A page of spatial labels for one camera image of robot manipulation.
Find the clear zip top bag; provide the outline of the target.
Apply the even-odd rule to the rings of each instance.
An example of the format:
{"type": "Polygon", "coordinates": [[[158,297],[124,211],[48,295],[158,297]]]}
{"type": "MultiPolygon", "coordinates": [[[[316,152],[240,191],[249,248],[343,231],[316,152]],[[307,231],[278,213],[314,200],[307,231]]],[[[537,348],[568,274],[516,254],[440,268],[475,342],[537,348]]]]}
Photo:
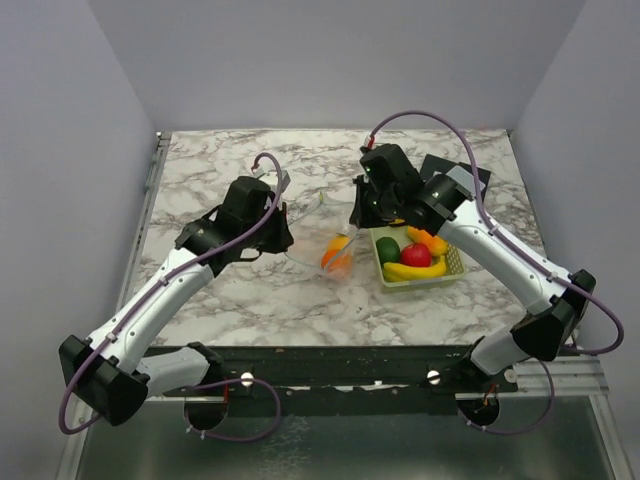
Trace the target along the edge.
{"type": "Polygon", "coordinates": [[[352,207],[350,202],[331,198],[324,192],[317,193],[308,205],[288,220],[289,231],[294,239],[286,253],[288,259],[314,274],[336,281],[348,280],[353,271],[355,240],[359,232],[349,223],[352,207]],[[353,257],[352,271],[348,277],[332,275],[320,267],[327,245],[336,235],[350,237],[349,245],[341,250],[353,257]]]}

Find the orange toy orange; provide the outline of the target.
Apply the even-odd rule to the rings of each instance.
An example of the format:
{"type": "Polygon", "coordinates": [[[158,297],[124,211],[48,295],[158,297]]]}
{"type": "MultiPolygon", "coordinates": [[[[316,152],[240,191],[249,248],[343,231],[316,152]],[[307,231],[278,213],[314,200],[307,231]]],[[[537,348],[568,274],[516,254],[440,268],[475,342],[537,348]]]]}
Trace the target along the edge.
{"type": "Polygon", "coordinates": [[[343,260],[344,254],[340,249],[327,250],[321,259],[320,267],[326,271],[339,269],[343,264],[343,260]]]}

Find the green perforated plastic basket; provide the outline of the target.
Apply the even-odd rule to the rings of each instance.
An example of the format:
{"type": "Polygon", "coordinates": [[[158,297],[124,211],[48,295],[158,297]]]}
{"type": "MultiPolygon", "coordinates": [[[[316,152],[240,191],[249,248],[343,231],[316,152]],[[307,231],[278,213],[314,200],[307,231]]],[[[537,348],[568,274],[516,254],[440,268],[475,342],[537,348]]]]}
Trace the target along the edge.
{"type": "MultiPolygon", "coordinates": [[[[463,257],[461,256],[460,251],[448,244],[449,249],[446,255],[443,257],[446,260],[447,272],[443,277],[430,279],[430,280],[419,280],[419,281],[403,281],[403,282],[393,282],[387,280],[382,272],[382,266],[379,262],[375,242],[381,237],[392,237],[394,238],[401,251],[408,245],[413,244],[413,242],[409,239],[407,235],[407,227],[405,225],[395,224],[392,226],[386,226],[383,228],[375,228],[369,231],[369,236],[371,239],[371,245],[374,252],[374,260],[376,267],[376,274],[381,286],[388,291],[400,291],[401,289],[416,289],[416,288],[432,288],[432,287],[442,287],[446,285],[450,285],[455,283],[459,279],[461,279],[466,274],[466,265],[464,263],[463,257]]],[[[440,256],[432,256],[432,262],[440,256]]]]}

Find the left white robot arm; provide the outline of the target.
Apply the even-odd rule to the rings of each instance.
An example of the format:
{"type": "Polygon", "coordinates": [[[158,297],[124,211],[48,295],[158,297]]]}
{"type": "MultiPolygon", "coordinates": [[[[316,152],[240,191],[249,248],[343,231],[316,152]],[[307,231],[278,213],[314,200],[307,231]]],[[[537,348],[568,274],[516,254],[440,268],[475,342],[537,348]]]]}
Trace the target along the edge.
{"type": "Polygon", "coordinates": [[[284,253],[293,244],[281,195],[287,173],[274,180],[240,176],[223,202],[189,222],[150,280],[86,338],[67,337],[58,354],[66,390],[112,426],[127,422],[153,395],[192,387],[206,395],[220,385],[222,361],[199,342],[153,360],[152,341],[175,314],[242,253],[284,253]]]}

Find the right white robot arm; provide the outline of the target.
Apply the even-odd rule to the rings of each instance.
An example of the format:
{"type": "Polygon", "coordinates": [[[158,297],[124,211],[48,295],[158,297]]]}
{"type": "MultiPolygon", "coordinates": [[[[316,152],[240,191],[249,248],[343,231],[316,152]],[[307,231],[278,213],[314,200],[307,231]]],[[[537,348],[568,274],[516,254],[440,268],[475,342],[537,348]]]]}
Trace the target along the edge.
{"type": "Polygon", "coordinates": [[[377,228],[401,219],[437,235],[469,255],[515,295],[524,318],[478,340],[459,367],[461,383],[481,391],[504,368],[529,358],[553,360],[586,308],[580,287],[593,291],[586,270],[570,273],[537,254],[513,234],[489,225],[477,210],[472,173],[457,165],[428,180],[421,178],[400,146],[364,149],[363,174],[354,179],[356,200],[350,218],[359,228],[377,228]]]}

